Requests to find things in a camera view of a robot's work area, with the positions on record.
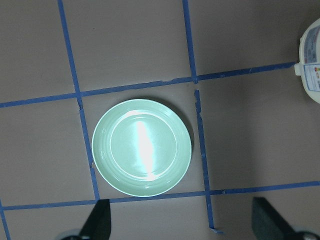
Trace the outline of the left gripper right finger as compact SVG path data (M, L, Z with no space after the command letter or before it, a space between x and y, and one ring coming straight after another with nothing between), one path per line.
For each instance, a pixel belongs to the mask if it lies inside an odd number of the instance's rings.
M289 240L296 231L264 197L254 197L251 228L257 240Z

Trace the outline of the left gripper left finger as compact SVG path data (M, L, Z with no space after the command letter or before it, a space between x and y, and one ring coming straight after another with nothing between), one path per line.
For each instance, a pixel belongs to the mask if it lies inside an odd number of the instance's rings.
M111 236L111 207L109 199L96 202L79 232L82 240L108 240Z

